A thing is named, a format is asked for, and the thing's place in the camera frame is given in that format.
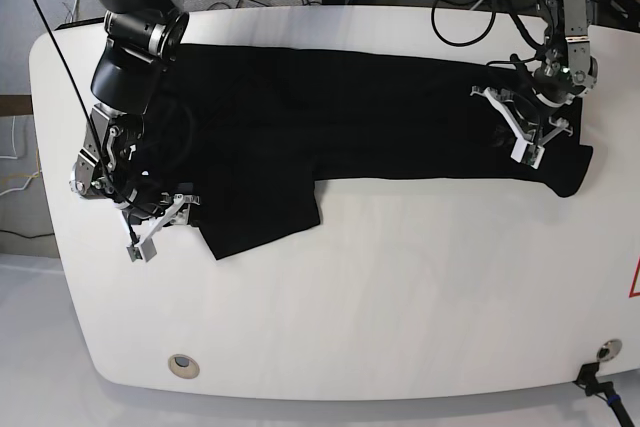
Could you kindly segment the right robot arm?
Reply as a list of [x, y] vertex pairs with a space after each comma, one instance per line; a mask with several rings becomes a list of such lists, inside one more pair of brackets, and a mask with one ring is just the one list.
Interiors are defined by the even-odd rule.
[[99, 0], [106, 44], [91, 81], [96, 99], [71, 188], [88, 200], [109, 199], [127, 226], [160, 217], [161, 196], [133, 168], [143, 116], [174, 60], [189, 15], [184, 0]]

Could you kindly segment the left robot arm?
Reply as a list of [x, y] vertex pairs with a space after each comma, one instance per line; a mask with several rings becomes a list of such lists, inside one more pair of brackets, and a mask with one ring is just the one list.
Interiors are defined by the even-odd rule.
[[453, 42], [441, 34], [436, 37], [455, 48], [470, 47], [482, 41], [495, 23], [499, 5], [504, 7], [522, 39], [535, 51], [534, 58], [540, 62], [540, 67], [531, 73], [526, 69], [526, 62], [517, 55], [513, 54], [508, 61], [537, 98], [533, 105], [537, 115], [536, 131], [531, 143], [541, 146], [552, 137], [544, 133], [544, 126], [552, 118], [553, 111], [586, 95], [597, 83], [598, 65], [591, 56], [588, 36], [587, 0], [538, 0], [537, 6], [545, 11], [543, 18], [547, 23], [542, 43], [530, 35], [511, 0], [490, 0], [489, 24], [475, 39]]

